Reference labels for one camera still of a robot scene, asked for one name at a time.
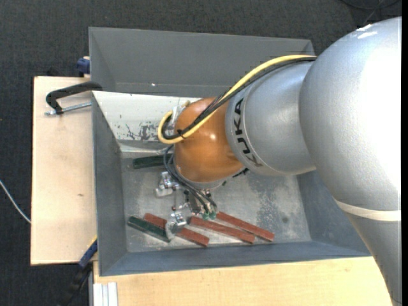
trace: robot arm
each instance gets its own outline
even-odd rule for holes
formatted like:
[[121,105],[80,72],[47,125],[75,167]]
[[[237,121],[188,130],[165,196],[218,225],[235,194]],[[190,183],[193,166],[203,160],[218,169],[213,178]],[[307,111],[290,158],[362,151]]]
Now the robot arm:
[[[402,304],[401,23],[366,26],[313,62],[300,59],[259,77],[212,122],[181,137],[174,152],[178,174],[200,189],[244,168],[269,176],[317,170],[377,261],[396,305]],[[188,106],[176,128],[208,105]]]

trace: white cable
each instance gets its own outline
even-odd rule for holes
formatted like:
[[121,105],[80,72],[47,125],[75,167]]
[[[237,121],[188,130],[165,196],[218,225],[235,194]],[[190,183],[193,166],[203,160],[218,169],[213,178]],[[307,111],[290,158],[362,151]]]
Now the white cable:
[[3,184],[3,182],[0,179],[0,186],[4,189],[7,197],[10,199],[10,201],[13,203],[14,207],[16,208],[16,210],[21,214],[21,216],[29,223],[31,224],[31,220],[28,216],[26,216],[24,214],[24,212],[21,210],[21,208],[17,205],[17,203],[15,202],[15,200],[13,199],[13,197],[11,196],[11,194],[8,192],[6,186]]

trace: gray bin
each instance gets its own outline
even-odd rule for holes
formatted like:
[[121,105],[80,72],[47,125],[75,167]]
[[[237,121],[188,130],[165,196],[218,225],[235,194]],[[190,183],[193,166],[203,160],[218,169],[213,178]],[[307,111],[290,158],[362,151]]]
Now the gray bin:
[[[105,28],[90,28],[89,38],[92,80],[105,91],[129,96],[215,96],[266,60],[313,54],[309,40]],[[130,215],[167,217],[172,200],[154,196],[164,168],[132,168],[140,155],[123,149],[99,102],[94,95],[101,275],[369,255],[315,171],[269,178],[248,173],[215,191],[220,210],[274,232],[273,243],[259,239],[247,245],[206,232],[211,244],[202,248],[179,238],[167,244],[130,228]]]

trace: red stick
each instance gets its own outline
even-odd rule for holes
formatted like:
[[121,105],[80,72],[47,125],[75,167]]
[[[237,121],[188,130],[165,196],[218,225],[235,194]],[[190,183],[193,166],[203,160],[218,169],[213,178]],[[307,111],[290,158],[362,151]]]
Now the red stick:
[[261,229],[260,227],[254,226],[251,223],[245,222],[243,220],[237,219],[231,215],[225,214],[224,212],[217,213],[217,219],[221,221],[225,221],[230,223],[238,228],[246,230],[254,235],[261,237],[263,239],[269,240],[270,242],[273,241],[275,234],[273,232],[267,231],[265,229]]

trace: dark carpet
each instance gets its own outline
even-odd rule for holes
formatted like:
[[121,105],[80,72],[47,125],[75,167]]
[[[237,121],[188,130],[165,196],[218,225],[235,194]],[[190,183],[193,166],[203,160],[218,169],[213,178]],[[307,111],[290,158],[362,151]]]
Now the dark carpet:
[[[0,179],[29,215],[31,78],[50,68],[78,76],[89,26],[307,38],[320,54],[358,26],[402,13],[398,0],[347,1],[0,0]],[[30,227],[1,190],[0,237],[0,305],[55,305],[76,268],[30,267]],[[72,305],[87,305],[86,290]]]

